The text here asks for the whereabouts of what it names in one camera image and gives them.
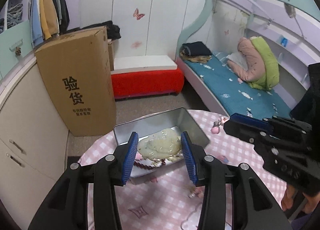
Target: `blue mattress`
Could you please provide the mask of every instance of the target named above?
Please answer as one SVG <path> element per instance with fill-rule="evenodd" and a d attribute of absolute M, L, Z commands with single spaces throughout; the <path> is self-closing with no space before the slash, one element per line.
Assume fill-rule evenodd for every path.
<path fill-rule="evenodd" d="M 214 52 L 207 64 L 185 63 L 204 81 L 229 115 L 241 113 L 260 120 L 273 115 L 289 118 L 290 108 L 274 90 L 253 89 L 246 82 L 238 81 L 237 75 L 219 60 L 227 55 Z"/>

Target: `pink pillow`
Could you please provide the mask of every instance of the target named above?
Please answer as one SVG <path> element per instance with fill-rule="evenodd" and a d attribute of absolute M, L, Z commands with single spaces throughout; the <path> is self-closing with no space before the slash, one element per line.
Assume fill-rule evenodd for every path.
<path fill-rule="evenodd" d="M 228 66 L 236 73 L 238 77 L 246 82 L 259 80 L 266 72 L 264 62 L 259 52 L 252 45 L 250 39 L 241 38 L 238 44 L 238 50 L 246 57 L 248 71 L 231 60 L 227 61 Z"/>

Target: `table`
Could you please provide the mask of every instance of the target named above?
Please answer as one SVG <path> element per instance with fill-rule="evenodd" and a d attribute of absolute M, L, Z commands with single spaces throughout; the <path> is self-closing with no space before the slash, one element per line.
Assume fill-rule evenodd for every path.
<path fill-rule="evenodd" d="M 210 144 L 207 154 L 215 157 L 225 156 L 228 164 L 238 166 L 245 162 L 261 178 L 274 198 L 280 204 L 286 183 L 266 172 L 263 159 L 253 150 L 253 145 L 227 135 L 221 128 L 219 134 L 212 134 L 213 123 L 221 115 L 202 110 L 188 110 L 199 124 Z M 113 153 L 116 140 L 113 131 L 104 135 L 82 155 L 79 163 L 82 166 L 96 163 L 107 154 Z M 130 182 L 124 187 L 116 188 L 116 198 L 123 230 L 196 230 L 199 222 L 202 198 L 189 198 L 192 182 L 189 180 L 186 167 L 167 173 L 153 182 L 133 185 Z M 230 186 L 227 185 L 226 229 L 232 222 L 232 205 Z M 93 221 L 93 184 L 88 191 L 88 229 L 94 230 Z"/>

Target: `finger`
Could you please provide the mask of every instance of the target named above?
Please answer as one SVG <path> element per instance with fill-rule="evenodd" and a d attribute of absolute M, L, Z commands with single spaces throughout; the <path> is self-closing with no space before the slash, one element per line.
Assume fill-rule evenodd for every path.
<path fill-rule="evenodd" d="M 320 201 L 320 193 L 314 197 L 310 197 L 310 196 L 306 195 L 305 193 L 303 193 L 303 195 L 308 200 L 308 203 L 305 205 L 305 207 L 302 211 L 305 212 L 306 214 L 310 214 L 315 210 L 315 208 L 317 207 L 317 205 Z"/>
<path fill-rule="evenodd" d="M 296 189 L 292 185 L 287 184 L 287 197 L 292 198 L 295 192 Z"/>
<path fill-rule="evenodd" d="M 281 200 L 281 206 L 283 211 L 286 211 L 287 209 L 290 209 L 293 206 L 293 198 L 289 198 L 288 196 L 290 195 L 288 194 L 288 189 L 286 189 L 286 191 L 284 192 L 284 196 Z"/>
<path fill-rule="evenodd" d="M 283 211 L 287 210 L 287 206 L 285 205 L 284 198 L 281 200 L 281 207 Z"/>

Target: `black sleeve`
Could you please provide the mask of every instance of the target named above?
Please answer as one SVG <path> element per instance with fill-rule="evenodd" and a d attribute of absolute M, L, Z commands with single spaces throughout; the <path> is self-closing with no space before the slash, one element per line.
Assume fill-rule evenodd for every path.
<path fill-rule="evenodd" d="M 60 0 L 60 5 L 61 5 L 62 20 L 61 20 L 61 25 L 59 26 L 59 29 L 60 29 L 60 34 L 65 34 L 70 22 L 66 0 Z"/>

